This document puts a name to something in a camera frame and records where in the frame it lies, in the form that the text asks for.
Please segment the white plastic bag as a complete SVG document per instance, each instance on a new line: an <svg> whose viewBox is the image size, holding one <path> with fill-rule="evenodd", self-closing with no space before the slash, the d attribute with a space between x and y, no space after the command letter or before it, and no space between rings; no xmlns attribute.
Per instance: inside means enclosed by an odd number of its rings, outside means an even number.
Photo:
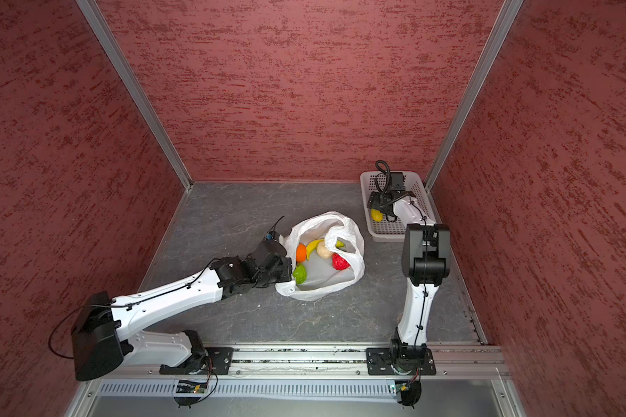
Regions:
<svg viewBox="0 0 626 417"><path fill-rule="evenodd" d="M332 267L332 258L322 259L316 251L311 257L302 262L307 269L307 280L297 285L292 277L289 283L278 283L276 291L285 297L303 302L314 302L327 295L341 291L357 283L364 274L365 244L358 225L346 215L336 211L328 211L299 222L292 227L290 234L281 237L279 242L287 251L292 260L293 268L297 266L297 245L307 246L314 240L324 239L324 244L333 254L339 254L349 262L350 268L335 270ZM344 242L344 248L337 248L336 242Z"/></svg>

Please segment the white perforated plastic basket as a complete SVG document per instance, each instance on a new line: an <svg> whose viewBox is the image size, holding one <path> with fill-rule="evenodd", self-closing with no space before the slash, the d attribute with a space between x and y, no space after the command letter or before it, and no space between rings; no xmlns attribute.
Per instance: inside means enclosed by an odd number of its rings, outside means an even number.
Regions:
<svg viewBox="0 0 626 417"><path fill-rule="evenodd" d="M375 180L382 188L385 184L385 175L378 170L360 175L366 224L375 243L402 243L407 224L433 225L439 222L420 176L412 171L403 171L403 177L403 186L408 196L394 203L392 206L394 215L384 215L381 222L376 222L368 203L370 195L377 192Z"/></svg>

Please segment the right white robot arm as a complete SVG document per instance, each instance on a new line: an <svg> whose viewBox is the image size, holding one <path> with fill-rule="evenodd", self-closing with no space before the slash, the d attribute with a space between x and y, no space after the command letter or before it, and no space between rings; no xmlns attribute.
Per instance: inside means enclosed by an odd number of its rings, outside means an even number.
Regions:
<svg viewBox="0 0 626 417"><path fill-rule="evenodd" d="M367 203L405 227L401 266L407 279L403 314L391 340L391 367L397 375L417 378L435 373L427 347L427 327L433 301L450 274L450 231L425 215L406 191L374 191Z"/></svg>

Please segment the yellow lemon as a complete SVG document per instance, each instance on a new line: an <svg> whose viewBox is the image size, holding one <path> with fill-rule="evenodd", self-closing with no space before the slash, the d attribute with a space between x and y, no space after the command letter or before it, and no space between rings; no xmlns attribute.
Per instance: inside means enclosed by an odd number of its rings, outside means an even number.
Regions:
<svg viewBox="0 0 626 417"><path fill-rule="evenodd" d="M373 222L382 222L384 220L384 214L379 210L372 209L370 216Z"/></svg>

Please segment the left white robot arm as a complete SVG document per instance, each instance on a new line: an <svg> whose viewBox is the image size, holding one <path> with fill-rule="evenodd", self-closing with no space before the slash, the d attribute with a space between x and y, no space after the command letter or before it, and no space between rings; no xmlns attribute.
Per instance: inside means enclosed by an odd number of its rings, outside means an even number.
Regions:
<svg viewBox="0 0 626 417"><path fill-rule="evenodd" d="M198 372L207 351L197 332L158 334L149 328L172 316L256 288L287 283L294 262L274 233L245 258L213 258L199 272L133 295L91 295L70 315L75 378L99 379L121 366L151 365L165 375Z"/></svg>

